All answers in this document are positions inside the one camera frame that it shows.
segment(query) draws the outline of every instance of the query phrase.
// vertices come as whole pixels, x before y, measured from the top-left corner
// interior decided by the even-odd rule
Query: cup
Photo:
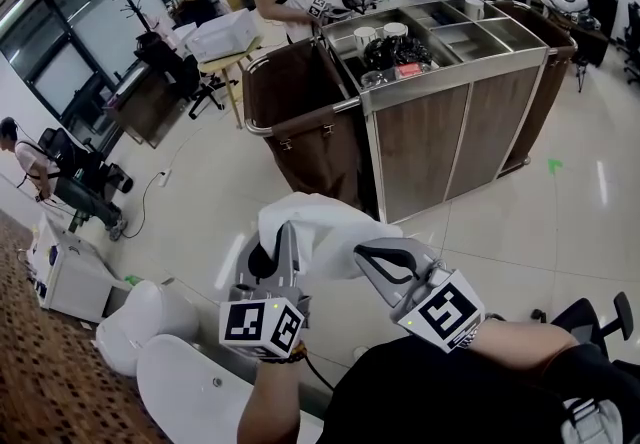
[[[363,26],[353,32],[353,36],[356,39],[356,48],[358,54],[363,55],[366,47],[378,38],[378,34],[375,28],[370,26]]]
[[[484,1],[464,0],[464,13],[472,21],[484,19]]]
[[[409,28],[402,23],[389,23],[384,27],[384,38],[387,37],[406,37],[409,35]]]

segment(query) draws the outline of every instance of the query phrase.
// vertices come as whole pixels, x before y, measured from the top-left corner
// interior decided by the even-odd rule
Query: tiled floor
[[[284,40],[281,27],[264,27],[267,44]],[[627,86],[622,67],[610,50],[600,69],[589,68],[582,94],[570,71],[529,167],[402,224],[461,269],[489,310],[526,321],[534,308],[553,316],[586,296],[604,322],[625,291],[640,319],[640,89]],[[149,189],[137,238],[112,244],[95,222],[81,232],[120,276],[176,277],[200,311],[201,340],[213,345],[232,253],[254,232],[258,211],[289,193],[267,145],[235,129],[228,109],[210,106],[196,121],[183,115],[157,150],[124,137],[111,159],[136,179],[117,201],[129,232],[141,224],[149,180],[169,166],[173,174],[166,188]],[[564,164],[555,175],[549,159]],[[307,279],[305,288],[314,296],[305,339],[334,383],[356,347],[404,335],[363,279]],[[613,357],[640,362],[640,333],[610,345]],[[310,373],[305,381],[320,386]]]

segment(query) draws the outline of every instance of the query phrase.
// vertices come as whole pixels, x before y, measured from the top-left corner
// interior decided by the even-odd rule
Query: power strip
[[[171,175],[171,169],[168,168],[164,172],[162,172],[162,176],[160,177],[160,181],[158,182],[158,186],[160,188],[164,188],[167,186],[167,182],[169,181],[169,176]]]

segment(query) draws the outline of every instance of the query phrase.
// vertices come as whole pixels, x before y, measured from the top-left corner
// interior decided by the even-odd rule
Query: brown patterned carpet
[[[0,212],[0,443],[167,442],[135,380],[102,361],[95,332],[40,309],[16,255],[30,242]]]

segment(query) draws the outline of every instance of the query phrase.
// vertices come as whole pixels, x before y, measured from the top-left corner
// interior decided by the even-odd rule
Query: white cup
[[[472,21],[484,19],[484,1],[464,0],[464,13]]]
[[[363,55],[366,47],[378,38],[378,33],[375,28],[363,26],[353,32],[353,36],[356,39],[356,48],[358,48],[358,53]]]
[[[409,35],[409,28],[402,23],[389,23],[384,27],[384,37],[406,37]]]

